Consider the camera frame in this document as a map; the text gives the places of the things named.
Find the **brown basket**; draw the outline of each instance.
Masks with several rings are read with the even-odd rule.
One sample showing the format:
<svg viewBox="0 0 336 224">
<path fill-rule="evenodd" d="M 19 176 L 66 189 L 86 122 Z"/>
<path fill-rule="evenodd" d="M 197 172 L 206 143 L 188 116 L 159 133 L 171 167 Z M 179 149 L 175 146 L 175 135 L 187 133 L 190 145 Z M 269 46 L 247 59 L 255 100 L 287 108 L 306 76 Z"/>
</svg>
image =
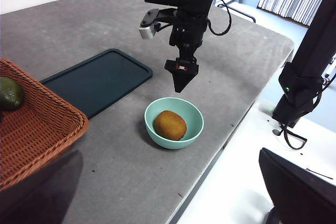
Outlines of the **brown basket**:
<svg viewBox="0 0 336 224">
<path fill-rule="evenodd" d="M 24 89 L 24 103 L 4 111 L 0 123 L 0 190 L 40 169 L 89 126 L 74 106 L 30 77 L 12 62 L 0 59 L 0 76 L 14 79 Z"/>
</svg>

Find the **black tray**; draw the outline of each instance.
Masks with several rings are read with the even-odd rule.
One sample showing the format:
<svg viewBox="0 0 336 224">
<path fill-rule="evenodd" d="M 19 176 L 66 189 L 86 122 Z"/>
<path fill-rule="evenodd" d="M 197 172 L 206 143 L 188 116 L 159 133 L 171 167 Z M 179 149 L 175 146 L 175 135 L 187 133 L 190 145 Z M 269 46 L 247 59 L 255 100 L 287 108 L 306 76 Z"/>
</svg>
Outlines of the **black tray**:
<svg viewBox="0 0 336 224">
<path fill-rule="evenodd" d="M 92 58 L 41 81 L 89 119 L 147 81 L 153 71 L 118 49 Z"/>
</svg>

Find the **light green bowl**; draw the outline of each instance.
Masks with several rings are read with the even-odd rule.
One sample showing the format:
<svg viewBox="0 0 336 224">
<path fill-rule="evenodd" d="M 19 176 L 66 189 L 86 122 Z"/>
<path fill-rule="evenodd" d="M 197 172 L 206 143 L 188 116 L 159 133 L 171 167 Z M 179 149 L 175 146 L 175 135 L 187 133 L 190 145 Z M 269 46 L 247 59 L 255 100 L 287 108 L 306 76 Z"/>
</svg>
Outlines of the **light green bowl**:
<svg viewBox="0 0 336 224">
<path fill-rule="evenodd" d="M 181 140 L 168 140 L 156 134 L 153 126 L 154 120 L 164 110 L 173 111 L 184 119 L 187 132 Z M 145 111 L 145 123 L 152 140 L 168 149 L 181 149 L 190 145 L 200 135 L 204 126 L 202 114 L 196 106 L 183 99 L 173 97 L 160 98 L 149 104 Z"/>
</svg>

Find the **table surface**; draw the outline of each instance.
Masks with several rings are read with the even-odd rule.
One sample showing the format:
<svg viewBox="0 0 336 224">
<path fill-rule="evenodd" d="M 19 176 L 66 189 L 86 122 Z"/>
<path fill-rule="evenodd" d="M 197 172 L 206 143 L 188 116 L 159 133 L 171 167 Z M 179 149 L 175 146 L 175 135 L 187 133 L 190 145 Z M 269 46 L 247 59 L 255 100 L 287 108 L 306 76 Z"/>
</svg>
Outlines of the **table surface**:
<svg viewBox="0 0 336 224">
<path fill-rule="evenodd" d="M 1 16 L 2 56 L 39 80 L 108 48 L 153 69 L 152 79 L 90 120 L 73 145 L 84 165 L 64 223 L 169 222 L 293 50 L 288 38 L 233 15 L 229 34 L 205 33 L 195 53 L 199 74 L 178 94 L 163 68 L 178 55 L 168 44 L 170 29 L 152 40 L 142 40 L 138 32 L 153 8 L 161 6 L 143 0 L 60 0 Z M 209 17 L 216 31 L 227 26 L 225 11 L 212 7 Z M 202 112 L 205 127 L 192 145 L 166 150 L 148 136 L 144 110 L 161 97 L 186 99 Z"/>
</svg>

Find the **green avocado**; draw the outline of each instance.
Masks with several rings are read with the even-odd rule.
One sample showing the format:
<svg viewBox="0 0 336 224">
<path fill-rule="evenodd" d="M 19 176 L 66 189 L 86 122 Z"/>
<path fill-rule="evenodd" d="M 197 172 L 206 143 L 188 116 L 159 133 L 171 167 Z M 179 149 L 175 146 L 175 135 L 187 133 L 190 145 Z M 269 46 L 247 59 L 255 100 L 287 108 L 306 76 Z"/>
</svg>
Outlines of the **green avocado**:
<svg viewBox="0 0 336 224">
<path fill-rule="evenodd" d="M 0 110 L 16 110 L 23 102 L 24 92 L 20 84 L 0 76 Z"/>
</svg>

